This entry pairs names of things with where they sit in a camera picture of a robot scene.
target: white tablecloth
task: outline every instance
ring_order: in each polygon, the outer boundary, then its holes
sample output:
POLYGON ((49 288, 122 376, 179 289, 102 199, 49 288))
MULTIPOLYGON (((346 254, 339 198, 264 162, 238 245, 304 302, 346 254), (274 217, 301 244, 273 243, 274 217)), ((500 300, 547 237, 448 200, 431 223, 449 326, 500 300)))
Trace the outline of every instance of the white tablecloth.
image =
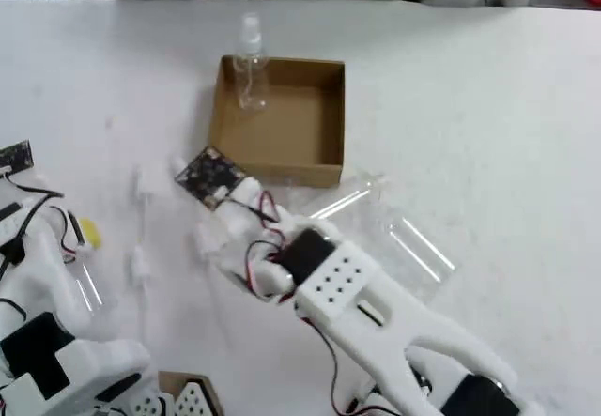
MULTIPOLYGON (((270 54, 346 61, 346 174, 399 180, 399 205, 463 264, 433 306, 496 348, 547 414, 596 413, 599 13, 0 1, 0 145, 30 139, 36 170, 99 224, 115 330, 140 335, 124 264, 142 164, 158 194, 145 330, 159 367, 209 375, 227 414, 331 414, 326 348, 289 306, 198 266, 194 203, 169 181, 170 156, 190 159, 207 141, 218 61, 249 9, 270 54)), ((359 375, 342 363, 341 402, 359 375)))

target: circuit board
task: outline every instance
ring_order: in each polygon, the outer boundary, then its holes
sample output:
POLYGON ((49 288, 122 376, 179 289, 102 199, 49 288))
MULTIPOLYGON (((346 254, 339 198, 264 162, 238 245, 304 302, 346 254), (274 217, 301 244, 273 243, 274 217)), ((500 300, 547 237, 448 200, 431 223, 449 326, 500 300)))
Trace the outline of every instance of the circuit board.
POLYGON ((17 174, 34 166, 29 141, 22 141, 0 150, 0 167, 7 165, 12 167, 11 174, 17 174))
POLYGON ((176 183, 214 211, 246 177, 232 160, 208 146, 177 174, 176 183))

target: open cardboard box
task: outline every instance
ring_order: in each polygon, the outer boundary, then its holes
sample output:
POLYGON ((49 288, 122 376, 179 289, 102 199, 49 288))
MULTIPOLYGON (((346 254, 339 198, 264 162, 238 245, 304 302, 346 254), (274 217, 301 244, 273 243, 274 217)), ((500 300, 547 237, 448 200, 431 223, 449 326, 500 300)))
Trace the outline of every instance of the open cardboard box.
POLYGON ((268 106, 239 108, 233 57, 219 69, 209 141, 246 172, 295 185, 340 182, 345 151, 345 64, 271 58, 268 106))

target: bottle cap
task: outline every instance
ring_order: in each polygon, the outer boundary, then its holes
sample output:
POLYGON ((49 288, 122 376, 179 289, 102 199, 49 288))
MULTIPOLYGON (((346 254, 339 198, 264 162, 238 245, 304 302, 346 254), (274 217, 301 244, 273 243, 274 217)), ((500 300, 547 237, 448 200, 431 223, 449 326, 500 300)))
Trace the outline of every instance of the bottle cap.
POLYGON ((244 14, 242 18, 240 47, 243 52, 248 54, 259 53, 263 47, 259 16, 254 12, 244 14))

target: plastic bottle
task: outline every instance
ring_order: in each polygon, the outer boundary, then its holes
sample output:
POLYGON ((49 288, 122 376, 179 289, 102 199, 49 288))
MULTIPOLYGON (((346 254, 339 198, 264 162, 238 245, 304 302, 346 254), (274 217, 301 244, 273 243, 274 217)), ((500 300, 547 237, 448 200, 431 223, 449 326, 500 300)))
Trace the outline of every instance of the plastic bottle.
POLYGON ((263 49, 258 15, 245 14, 242 18, 239 46, 234 56, 236 92, 241 109, 260 111, 267 106, 268 62, 263 49))

